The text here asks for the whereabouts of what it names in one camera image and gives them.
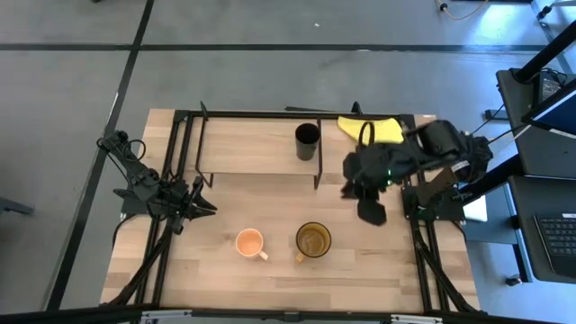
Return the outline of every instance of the mug handle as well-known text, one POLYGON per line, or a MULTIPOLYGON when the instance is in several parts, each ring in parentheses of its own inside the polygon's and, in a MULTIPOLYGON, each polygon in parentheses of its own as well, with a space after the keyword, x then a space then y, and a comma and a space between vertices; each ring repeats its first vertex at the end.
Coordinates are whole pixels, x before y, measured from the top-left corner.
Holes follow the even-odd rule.
POLYGON ((268 254, 264 253, 264 251, 258 252, 258 255, 262 257, 265 261, 268 260, 268 254))
POLYGON ((296 262, 301 263, 304 261, 304 258, 306 258, 306 256, 302 252, 298 252, 298 255, 296 256, 296 262))

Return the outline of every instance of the orange mug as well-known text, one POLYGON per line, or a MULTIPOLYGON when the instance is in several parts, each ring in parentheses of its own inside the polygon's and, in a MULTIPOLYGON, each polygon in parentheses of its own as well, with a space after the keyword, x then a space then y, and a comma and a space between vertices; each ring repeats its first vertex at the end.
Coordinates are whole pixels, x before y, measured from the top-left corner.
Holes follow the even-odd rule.
POLYGON ((264 238, 256 229, 244 229, 236 237, 236 250, 244 257, 262 257, 268 259, 268 254, 264 253, 264 238))

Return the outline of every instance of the keyboard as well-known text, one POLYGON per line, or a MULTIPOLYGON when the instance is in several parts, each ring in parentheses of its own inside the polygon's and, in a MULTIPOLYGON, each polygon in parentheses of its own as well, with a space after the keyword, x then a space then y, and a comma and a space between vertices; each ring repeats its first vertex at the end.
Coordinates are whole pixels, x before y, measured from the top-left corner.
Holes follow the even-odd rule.
POLYGON ((550 267, 576 278, 576 213, 534 215, 550 267))

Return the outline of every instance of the yellow mug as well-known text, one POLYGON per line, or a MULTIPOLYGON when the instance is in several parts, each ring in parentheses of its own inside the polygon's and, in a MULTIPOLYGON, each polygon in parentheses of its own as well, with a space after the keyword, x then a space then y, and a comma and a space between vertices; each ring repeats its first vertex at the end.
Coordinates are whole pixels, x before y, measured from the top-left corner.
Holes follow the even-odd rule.
POLYGON ((268 259, 268 254, 264 253, 264 238, 256 229, 244 229, 236 236, 236 250, 244 257, 262 257, 268 259))
POLYGON ((331 244, 332 237, 326 226, 315 221, 302 225, 296 233, 296 247, 300 251, 296 256, 296 262, 304 261, 305 257, 324 256, 331 244))

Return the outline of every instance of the black cup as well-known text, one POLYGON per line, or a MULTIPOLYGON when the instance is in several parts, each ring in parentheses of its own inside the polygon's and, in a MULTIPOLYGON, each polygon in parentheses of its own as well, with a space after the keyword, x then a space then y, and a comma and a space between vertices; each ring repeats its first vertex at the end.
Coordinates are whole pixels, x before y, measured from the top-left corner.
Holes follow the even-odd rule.
POLYGON ((314 158, 320 140, 320 130, 312 123, 304 123, 296 129, 296 155, 302 161, 314 158))

